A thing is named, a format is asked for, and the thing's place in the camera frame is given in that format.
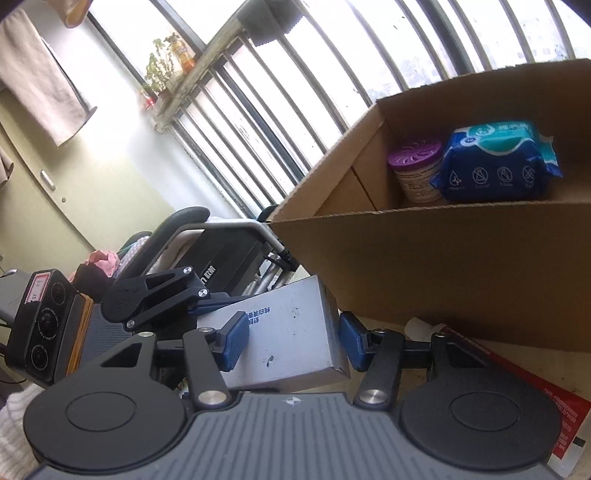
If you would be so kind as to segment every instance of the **white canister with purple lid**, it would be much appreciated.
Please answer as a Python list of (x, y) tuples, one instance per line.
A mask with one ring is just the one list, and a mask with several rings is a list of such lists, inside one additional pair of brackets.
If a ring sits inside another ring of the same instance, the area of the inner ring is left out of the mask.
[(443, 145), (436, 138), (410, 142), (388, 155), (404, 194), (411, 202), (432, 202), (441, 197), (431, 180), (441, 167)]

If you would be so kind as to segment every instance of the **wet wipes package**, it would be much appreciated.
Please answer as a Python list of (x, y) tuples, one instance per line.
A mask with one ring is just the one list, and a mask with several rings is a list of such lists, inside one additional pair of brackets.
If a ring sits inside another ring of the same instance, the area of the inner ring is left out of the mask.
[(447, 200), (525, 200), (561, 177), (552, 138), (530, 122), (496, 122), (455, 130), (431, 184)]

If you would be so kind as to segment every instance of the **white wall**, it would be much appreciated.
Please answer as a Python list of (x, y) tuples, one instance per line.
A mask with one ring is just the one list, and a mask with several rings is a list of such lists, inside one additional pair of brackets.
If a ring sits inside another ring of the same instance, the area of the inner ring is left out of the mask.
[(96, 145), (97, 149), (122, 151), (175, 210), (198, 205), (221, 218), (241, 215), (171, 133), (154, 132), (153, 121), (141, 106), (140, 86), (88, 19), (67, 29), (40, 0), (27, 0), (24, 8), (74, 84), (98, 106), (103, 119), (106, 115), (112, 119), (104, 122), (110, 144)]

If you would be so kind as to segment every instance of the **silver screw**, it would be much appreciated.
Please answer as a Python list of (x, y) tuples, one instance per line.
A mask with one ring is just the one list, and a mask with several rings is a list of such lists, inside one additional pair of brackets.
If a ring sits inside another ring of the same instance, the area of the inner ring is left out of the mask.
[(197, 396), (197, 399), (204, 405), (213, 406), (224, 403), (228, 399), (228, 396), (219, 390), (206, 390), (205, 392), (201, 392)]
[(384, 403), (387, 398), (388, 398), (388, 396), (384, 392), (382, 392), (381, 390), (376, 390), (374, 388), (371, 390), (366, 390), (366, 391), (362, 392), (361, 395), (359, 396), (359, 399), (363, 403), (368, 403), (370, 405), (377, 405), (379, 403)]

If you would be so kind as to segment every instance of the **cabinet door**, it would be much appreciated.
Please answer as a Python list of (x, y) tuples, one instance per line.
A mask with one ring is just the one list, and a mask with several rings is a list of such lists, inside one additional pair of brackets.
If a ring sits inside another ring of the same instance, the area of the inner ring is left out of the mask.
[(28, 273), (58, 268), (69, 275), (92, 247), (47, 197), (2, 128), (0, 146), (15, 163), (0, 189), (0, 267)]
[(153, 231), (172, 213), (114, 141), (125, 132), (114, 131), (100, 105), (60, 148), (8, 90), (0, 92), (0, 124), (51, 201), (96, 249), (117, 251), (131, 235)]

